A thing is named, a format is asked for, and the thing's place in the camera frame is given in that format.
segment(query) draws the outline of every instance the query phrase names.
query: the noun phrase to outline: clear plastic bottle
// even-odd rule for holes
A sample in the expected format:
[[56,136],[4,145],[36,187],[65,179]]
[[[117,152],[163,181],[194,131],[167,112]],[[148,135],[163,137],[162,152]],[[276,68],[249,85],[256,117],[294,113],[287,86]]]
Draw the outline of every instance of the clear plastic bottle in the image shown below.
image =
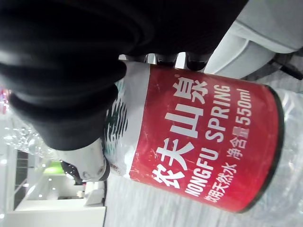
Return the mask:
[[0,124],[5,130],[5,143],[32,155],[59,160],[56,151],[44,143],[39,133],[10,109],[9,90],[3,88],[0,90]]
[[244,216],[274,226],[303,223],[303,95],[277,89],[285,121],[281,158],[275,175],[256,205]]

